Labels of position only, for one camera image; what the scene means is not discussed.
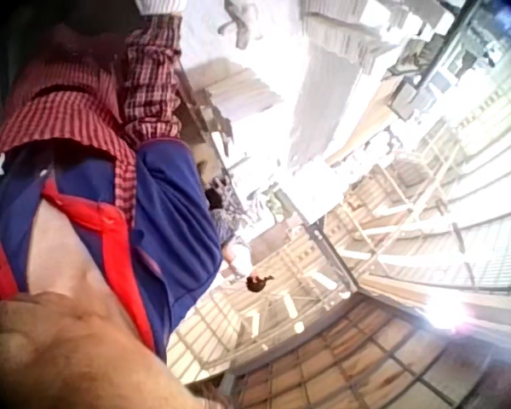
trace person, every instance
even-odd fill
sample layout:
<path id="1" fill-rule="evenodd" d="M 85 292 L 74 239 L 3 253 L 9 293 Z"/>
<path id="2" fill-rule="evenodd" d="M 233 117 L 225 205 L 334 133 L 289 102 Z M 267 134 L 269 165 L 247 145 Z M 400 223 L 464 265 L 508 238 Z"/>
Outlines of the person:
<path id="1" fill-rule="evenodd" d="M 262 276 L 258 270 L 253 269 L 250 246 L 237 235 L 238 223 L 224 209 L 223 198 L 218 191 L 210 187 L 204 191 L 204 195 L 209 203 L 210 217 L 214 222 L 224 259 L 210 290 L 220 285 L 224 279 L 234 276 L 239 279 L 246 278 L 248 291 L 263 291 L 267 282 L 274 277 Z"/>
<path id="2" fill-rule="evenodd" d="M 90 38 L 61 25 L 5 107 L 0 398 L 8 407 L 206 407 L 164 364 L 170 334 L 222 261 L 173 115 L 186 0 L 136 4 L 145 25 L 125 39 L 121 76 L 95 62 Z"/>

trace bright light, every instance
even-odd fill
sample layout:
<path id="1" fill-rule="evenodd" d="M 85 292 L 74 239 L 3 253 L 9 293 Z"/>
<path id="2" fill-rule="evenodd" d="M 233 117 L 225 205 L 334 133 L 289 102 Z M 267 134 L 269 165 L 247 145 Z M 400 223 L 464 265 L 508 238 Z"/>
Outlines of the bright light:
<path id="1" fill-rule="evenodd" d="M 463 173 L 473 172 L 474 170 L 481 167 L 483 164 L 490 162 L 491 159 L 495 158 L 497 155 L 499 155 L 501 152 L 503 152 L 510 146 L 511 132 L 509 132 L 505 137 L 496 142 L 491 149 L 486 149 L 480 155 L 477 155 L 475 159 L 471 160 L 470 162 L 467 162 L 462 167 L 462 172 Z"/>
<path id="2" fill-rule="evenodd" d="M 296 331 L 296 333 L 301 334 L 303 331 L 305 331 L 305 325 L 303 324 L 303 321 L 297 321 L 293 325 L 293 329 Z"/>
<path id="3" fill-rule="evenodd" d="M 260 315 L 258 313 L 252 314 L 252 338 L 259 335 L 259 321 Z"/>
<path id="4" fill-rule="evenodd" d="M 200 381 L 201 379 L 206 379 L 207 377 L 210 377 L 210 373 L 208 371 L 202 370 L 197 377 L 197 380 Z"/>
<path id="5" fill-rule="evenodd" d="M 333 291 L 337 288 L 338 284 L 330 279 L 329 277 L 323 275 L 319 271 L 314 271 L 311 274 L 311 277 L 318 281 L 321 285 L 323 285 L 325 288 L 327 288 L 330 291 Z"/>
<path id="6" fill-rule="evenodd" d="M 440 330 L 454 331 L 468 319 L 466 309 L 454 291 L 436 291 L 428 300 L 423 315 Z"/>
<path id="7" fill-rule="evenodd" d="M 297 318 L 297 308 L 294 304 L 293 300 L 291 299 L 291 295 L 287 292 L 284 293 L 284 305 L 286 306 L 286 309 L 288 310 L 288 314 L 290 315 L 291 319 Z"/>

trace wooden panel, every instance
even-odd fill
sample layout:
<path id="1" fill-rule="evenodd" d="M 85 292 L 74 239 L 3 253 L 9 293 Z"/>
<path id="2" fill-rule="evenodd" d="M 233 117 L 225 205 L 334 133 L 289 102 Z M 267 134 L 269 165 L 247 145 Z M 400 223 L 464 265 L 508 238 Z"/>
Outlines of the wooden panel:
<path id="1" fill-rule="evenodd" d="M 305 343 L 299 348 L 301 360 L 305 360 L 309 356 L 313 356 L 318 351 L 325 348 L 324 340 L 321 337 L 315 337 L 310 342 Z"/>
<path id="2" fill-rule="evenodd" d="M 250 406 L 250 409 L 268 409 L 268 406 L 269 405 L 269 402 L 268 400 L 262 402 L 262 403 L 259 403 L 257 405 L 254 405 L 254 406 Z"/>
<path id="3" fill-rule="evenodd" d="M 356 355 L 341 365 L 349 377 L 357 377 L 377 365 L 383 357 L 384 354 L 374 343 L 367 343 Z"/>
<path id="4" fill-rule="evenodd" d="M 348 319 L 351 321 L 362 320 L 364 317 L 367 317 L 375 310 L 376 306 L 373 302 L 363 301 L 350 314 L 348 314 Z"/>
<path id="5" fill-rule="evenodd" d="M 378 309 L 371 315 L 368 315 L 363 320 L 361 320 L 358 326 L 366 333 L 371 333 L 375 331 L 379 326 L 383 325 L 389 318 L 389 313 Z"/>
<path id="6" fill-rule="evenodd" d="M 303 375 L 305 378 L 310 378 L 313 374 L 331 365 L 334 361 L 335 359 L 331 352 L 328 349 L 323 350 L 313 358 L 301 364 Z"/>
<path id="7" fill-rule="evenodd" d="M 351 351 L 353 351 L 366 338 L 367 336 L 363 332 L 353 328 L 344 336 L 337 338 L 333 342 L 330 342 L 331 350 L 333 351 L 333 354 L 335 354 L 335 357 L 340 360 L 346 354 L 349 354 Z"/>
<path id="8" fill-rule="evenodd" d="M 411 380 L 412 376 L 398 364 L 387 360 L 377 372 L 359 385 L 359 392 L 369 408 L 380 407 L 403 390 Z"/>
<path id="9" fill-rule="evenodd" d="M 414 372 L 420 372 L 445 346 L 445 340 L 419 330 L 396 354 Z"/>
<path id="10" fill-rule="evenodd" d="M 412 325 L 403 320 L 395 319 L 375 335 L 375 340 L 384 348 L 392 349 L 412 330 Z"/>
<path id="11" fill-rule="evenodd" d="M 438 398 L 431 390 L 421 383 L 415 383 L 407 392 L 397 399 L 389 408 L 390 409 L 406 409 L 406 408 L 423 408 L 423 409 L 448 409 L 449 406 Z"/>
<path id="12" fill-rule="evenodd" d="M 256 385 L 253 388 L 248 387 L 244 391 L 244 396 L 242 398 L 242 405 L 247 406 L 250 403 L 254 403 L 261 399 L 267 398 L 268 395 L 269 395 L 269 386 L 266 383 Z"/>
<path id="13" fill-rule="evenodd" d="M 295 365 L 296 362 L 297 352 L 294 351 L 291 354 L 284 355 L 282 358 L 273 363 L 273 373 L 281 373 L 286 368 L 290 368 Z"/>
<path id="14" fill-rule="evenodd" d="M 331 327 L 329 330 L 324 331 L 323 334 L 327 338 L 332 338 L 335 336 L 335 334 L 337 334 L 337 332 L 345 331 L 345 330 L 343 330 L 343 328 L 346 328 L 349 325 L 352 326 L 352 323 L 350 320 L 340 320 L 335 325 L 333 325 L 333 327 Z"/>
<path id="15" fill-rule="evenodd" d="M 307 404 L 304 388 L 296 388 L 273 399 L 272 409 L 299 409 Z"/>
<path id="16" fill-rule="evenodd" d="M 250 386 L 250 385 L 255 385 L 257 383 L 260 383 L 261 381 L 264 381 L 269 378 L 269 373 L 270 373 L 270 367 L 263 366 L 261 369 L 248 374 L 247 384 Z"/>
<path id="17" fill-rule="evenodd" d="M 273 395 L 301 381 L 301 369 L 296 366 L 291 371 L 273 378 Z"/>
<path id="18" fill-rule="evenodd" d="M 359 405 L 352 392 L 345 390 L 333 399 L 326 401 L 318 409 L 358 409 Z"/>
<path id="19" fill-rule="evenodd" d="M 424 378 L 459 401 L 479 378 L 487 354 L 487 348 L 477 348 L 472 343 L 451 345 Z"/>
<path id="20" fill-rule="evenodd" d="M 339 388 L 345 388 L 346 382 L 336 366 L 307 383 L 308 398 L 316 403 Z"/>

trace shirt cuff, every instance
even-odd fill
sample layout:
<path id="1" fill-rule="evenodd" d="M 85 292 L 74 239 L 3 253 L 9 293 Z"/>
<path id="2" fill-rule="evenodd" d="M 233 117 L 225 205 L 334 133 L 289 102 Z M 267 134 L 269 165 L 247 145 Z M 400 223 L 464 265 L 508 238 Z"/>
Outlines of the shirt cuff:
<path id="1" fill-rule="evenodd" d="M 186 9 L 187 0 L 150 0 L 140 7 L 142 15 L 181 13 Z"/>

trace metal pole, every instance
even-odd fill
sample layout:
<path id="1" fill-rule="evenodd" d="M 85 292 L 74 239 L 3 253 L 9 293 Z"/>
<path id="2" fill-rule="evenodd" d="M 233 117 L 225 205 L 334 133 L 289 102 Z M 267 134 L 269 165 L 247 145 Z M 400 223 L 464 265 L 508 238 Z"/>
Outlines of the metal pole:
<path id="1" fill-rule="evenodd" d="M 417 92 L 415 94 L 418 95 L 421 89 L 424 89 L 432 79 L 433 75 L 442 67 L 443 61 L 446 56 L 449 54 L 450 50 L 457 44 L 458 36 L 462 33 L 468 23 L 473 18 L 475 11 L 479 8 L 479 5 L 482 3 L 482 0 L 467 0 L 460 11 L 460 14 L 452 23 L 451 28 L 446 33 L 445 41 L 441 45 L 437 55 L 433 58 L 431 64 L 428 69 L 422 75 L 420 82 L 416 85 Z"/>
<path id="2" fill-rule="evenodd" d="M 413 219 L 420 216 L 422 211 L 426 208 L 426 205 L 431 198 L 433 192 L 437 189 L 439 186 L 439 183 L 443 176 L 445 176 L 446 171 L 450 168 L 452 161 L 456 157 L 456 153 L 458 152 L 458 149 L 460 146 L 456 146 L 454 151 L 452 152 L 451 156 L 447 160 L 446 164 L 441 166 L 441 169 L 439 170 L 438 174 L 435 176 L 434 180 L 431 182 L 431 184 L 428 186 L 428 188 L 422 193 L 420 198 L 416 201 L 413 210 L 410 215 L 408 215 L 402 222 L 399 224 L 395 231 L 392 232 L 386 239 L 382 242 L 382 244 L 379 245 L 378 250 L 373 254 L 369 260 L 367 260 L 365 263 L 363 263 L 358 270 L 360 271 L 360 274 L 364 273 L 364 270 L 369 267 L 379 256 L 380 254 L 386 250 L 386 248 L 391 245 L 398 237 L 399 233 L 401 232 L 401 228 L 410 222 L 413 221 Z"/>
<path id="3" fill-rule="evenodd" d="M 347 277 L 350 279 L 352 285 L 356 287 L 356 289 L 359 288 L 359 283 L 354 277 L 354 274 L 352 273 L 352 270 L 350 267 L 344 262 L 341 255 L 337 252 L 335 246 L 333 243 L 331 243 L 330 238 L 327 237 L 327 234 L 325 234 L 324 230 L 316 224 L 313 224 L 312 226 L 305 226 L 305 229 L 307 230 L 308 234 L 313 237 L 314 243 L 320 248 L 322 251 L 322 254 L 326 258 L 328 258 L 328 261 L 330 261 L 330 264 L 333 267 L 336 267 L 339 269 L 339 271 L 342 271 L 347 275 Z M 350 282 L 343 282 L 347 286 L 347 288 L 351 284 Z"/>

